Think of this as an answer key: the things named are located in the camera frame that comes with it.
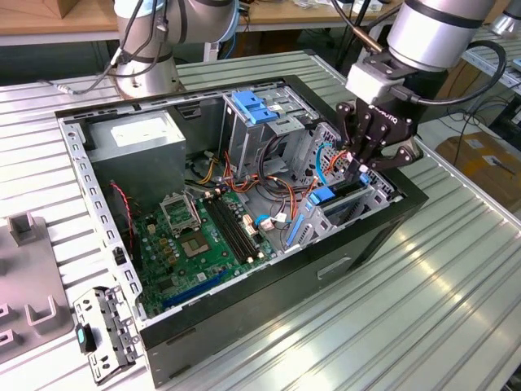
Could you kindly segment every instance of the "open pc tower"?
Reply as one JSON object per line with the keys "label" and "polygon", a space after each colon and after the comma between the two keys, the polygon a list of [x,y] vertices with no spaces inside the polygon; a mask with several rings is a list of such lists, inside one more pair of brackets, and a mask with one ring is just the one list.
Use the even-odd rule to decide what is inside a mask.
{"label": "open pc tower", "polygon": [[75,302],[102,384],[156,387],[369,260],[427,197],[346,180],[335,112],[297,77],[58,112],[115,287]]}

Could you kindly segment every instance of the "blue pci slot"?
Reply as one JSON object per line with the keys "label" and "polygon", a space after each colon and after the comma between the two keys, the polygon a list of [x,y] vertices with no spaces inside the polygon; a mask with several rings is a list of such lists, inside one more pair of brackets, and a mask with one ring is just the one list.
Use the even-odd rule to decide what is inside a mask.
{"label": "blue pci slot", "polygon": [[183,301],[187,301],[192,297],[196,297],[200,293],[207,291],[213,287],[216,287],[221,283],[222,278],[228,273],[228,270],[224,270],[218,275],[212,277],[208,281],[200,283],[199,285],[184,291],[183,293],[179,293],[176,296],[172,296],[163,301],[163,309],[167,309],[177,304],[181,304]]}

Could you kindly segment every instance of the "yellow wire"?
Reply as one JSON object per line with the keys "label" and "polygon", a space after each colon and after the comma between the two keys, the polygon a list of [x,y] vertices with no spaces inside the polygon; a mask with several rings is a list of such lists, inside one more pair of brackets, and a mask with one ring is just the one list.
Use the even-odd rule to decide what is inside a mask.
{"label": "yellow wire", "polygon": [[208,168],[208,174],[206,174],[206,177],[204,177],[204,179],[201,179],[200,181],[198,181],[199,185],[204,185],[206,182],[210,181],[210,179],[212,178],[212,174],[213,174],[213,165],[214,165],[214,160],[210,161],[210,167]]}

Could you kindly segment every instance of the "slotted metal surface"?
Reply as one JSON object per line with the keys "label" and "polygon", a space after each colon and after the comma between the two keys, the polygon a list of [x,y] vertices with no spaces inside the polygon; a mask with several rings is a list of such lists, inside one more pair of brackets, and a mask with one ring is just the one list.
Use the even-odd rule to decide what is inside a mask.
{"label": "slotted metal surface", "polygon": [[[505,73],[500,80],[500,83],[507,87],[514,87],[513,91],[521,93],[521,72],[512,68],[510,65],[513,59],[521,58],[521,40],[519,39],[504,39],[491,33],[487,28],[483,27],[474,36],[474,41],[493,41],[499,43],[506,51],[508,59]],[[476,47],[466,51],[463,54],[463,59],[474,65],[479,70],[492,76],[497,69],[497,55],[494,51],[487,47]]]}
{"label": "slotted metal surface", "polygon": [[[180,67],[189,89],[292,73],[331,105],[348,97],[341,76],[301,52]],[[79,98],[0,89],[0,217],[46,219],[70,303],[114,281],[52,112],[117,99],[108,81]],[[499,389],[521,362],[519,224],[440,162],[403,170],[429,201],[372,261],[162,389]],[[0,376],[6,390],[94,389],[73,333]],[[152,389],[144,360],[101,389]]]}

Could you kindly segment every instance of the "rear i/o bracket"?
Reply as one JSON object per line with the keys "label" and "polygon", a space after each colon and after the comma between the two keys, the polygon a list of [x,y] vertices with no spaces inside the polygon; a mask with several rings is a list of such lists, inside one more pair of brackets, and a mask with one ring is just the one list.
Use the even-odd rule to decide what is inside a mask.
{"label": "rear i/o bracket", "polygon": [[76,335],[97,385],[126,371],[142,355],[132,313],[119,286],[97,287],[74,302]]}

